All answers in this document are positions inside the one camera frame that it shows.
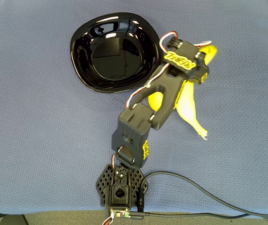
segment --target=banana peel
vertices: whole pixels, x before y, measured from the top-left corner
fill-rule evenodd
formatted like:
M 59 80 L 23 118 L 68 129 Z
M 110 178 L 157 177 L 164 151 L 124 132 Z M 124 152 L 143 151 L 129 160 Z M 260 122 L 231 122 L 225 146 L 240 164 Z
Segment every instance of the banana peel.
M 199 124 L 196 119 L 196 109 L 194 102 L 194 83 L 186 82 L 183 88 L 183 92 L 179 98 L 179 101 L 176 105 L 176 110 L 182 119 L 188 122 L 193 128 L 198 132 L 198 134 L 204 139 L 208 132 Z
M 199 52 L 205 52 L 205 64 L 211 62 L 214 56 L 217 53 L 217 47 L 214 45 L 204 46 L 199 49 Z M 208 134 L 207 130 L 205 130 L 196 119 L 196 108 L 194 101 L 194 83 L 192 82 L 184 82 L 184 88 L 176 105 L 176 110 L 179 115 L 188 122 L 193 128 L 198 132 L 198 134 L 204 139 L 207 140 L 206 136 Z M 148 103 L 150 107 L 158 111 L 161 107 L 163 100 L 163 94 L 161 92 L 156 92 L 148 97 Z

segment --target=white wire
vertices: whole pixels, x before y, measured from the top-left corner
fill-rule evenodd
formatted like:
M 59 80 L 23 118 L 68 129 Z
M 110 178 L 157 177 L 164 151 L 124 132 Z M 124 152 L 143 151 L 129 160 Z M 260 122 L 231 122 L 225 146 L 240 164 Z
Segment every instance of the white wire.
M 165 53 L 167 53 L 167 50 L 166 50 L 166 48 L 164 48 L 164 46 L 163 46 L 163 40 L 164 40 L 165 38 L 167 38 L 168 36 L 172 35 L 172 34 L 174 34 L 175 36 L 177 36 L 177 33 L 176 33 L 176 32 L 171 31 L 171 32 L 165 34 L 165 35 L 160 39 L 159 45 L 160 45 L 161 49 L 162 49 Z
M 107 221 L 111 218 L 111 216 L 109 216 L 103 223 L 102 225 L 105 225 L 105 223 L 107 223 Z
M 203 42 L 201 42 L 199 44 L 195 44 L 194 46 L 202 47 L 202 46 L 206 46 L 206 45 L 210 45 L 210 44 L 212 44 L 212 41 L 203 41 Z
M 154 76 L 152 79 L 150 79 L 149 82 L 147 82 L 147 84 L 146 84 L 145 86 L 143 86 L 142 88 L 139 88 L 137 91 L 135 91 L 134 93 L 132 93 L 132 94 L 130 95 L 130 98 L 129 98 L 129 99 L 127 100 L 127 102 L 126 102 L 126 108 L 127 108 L 127 109 L 129 108 L 129 104 L 130 104 L 131 99 L 132 99 L 137 93 L 139 93 L 142 89 L 144 89 L 144 88 L 150 88 L 150 84 L 151 84 L 151 82 L 152 82 L 154 79 L 156 79 L 158 76 L 160 76 L 160 75 L 163 73 L 163 71 L 164 71 L 168 66 L 169 66 L 169 63 L 166 63 L 166 65 L 161 69 L 161 71 L 160 71 L 156 76 Z
M 156 75 L 154 76 L 152 79 L 149 80 L 149 82 L 147 82 L 147 85 L 145 87 L 147 87 L 148 85 L 151 84 L 151 82 L 156 79 L 158 76 L 161 75 L 161 73 L 163 73 L 163 71 L 169 66 L 169 63 L 166 63 L 166 65 L 162 68 L 162 70 Z

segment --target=black bowl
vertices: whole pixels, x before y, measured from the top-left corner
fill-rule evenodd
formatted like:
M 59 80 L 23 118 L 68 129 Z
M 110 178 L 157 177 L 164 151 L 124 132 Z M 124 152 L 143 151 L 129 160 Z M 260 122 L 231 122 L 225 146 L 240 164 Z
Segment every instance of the black bowl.
M 163 55 L 154 29 L 132 13 L 112 13 L 85 23 L 74 33 L 70 51 L 79 78 L 100 92 L 144 84 Z

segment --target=table surface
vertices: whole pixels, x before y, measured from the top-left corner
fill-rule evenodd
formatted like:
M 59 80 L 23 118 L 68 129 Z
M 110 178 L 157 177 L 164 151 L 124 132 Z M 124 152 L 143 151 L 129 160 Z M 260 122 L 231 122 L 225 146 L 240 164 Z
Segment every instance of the table surface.
M 105 94 L 78 79 L 69 53 L 83 23 L 112 12 L 145 18 L 219 48 L 195 85 L 204 141 L 177 112 L 149 135 L 144 174 L 182 174 L 238 207 L 268 213 L 268 2 L 265 0 L 0 0 L 0 212 L 98 210 L 96 181 L 133 90 Z M 145 210 L 226 208 L 173 177 L 149 179 Z

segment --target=gray floor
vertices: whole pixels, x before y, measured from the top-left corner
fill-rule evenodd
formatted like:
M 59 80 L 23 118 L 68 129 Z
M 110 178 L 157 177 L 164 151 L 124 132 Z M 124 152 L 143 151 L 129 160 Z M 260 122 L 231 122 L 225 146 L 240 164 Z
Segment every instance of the gray floor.
M 105 220 L 104 211 L 52 211 L 52 212 L 28 214 L 26 215 L 26 218 L 29 222 L 29 225 L 101 225 Z M 112 223 L 112 225 L 164 225 L 164 224 L 268 225 L 268 222 L 263 219 L 247 219 L 247 218 L 241 218 L 237 220 L 224 220 L 213 217 L 174 218 L 174 219 L 146 217 L 142 221 L 117 218 Z

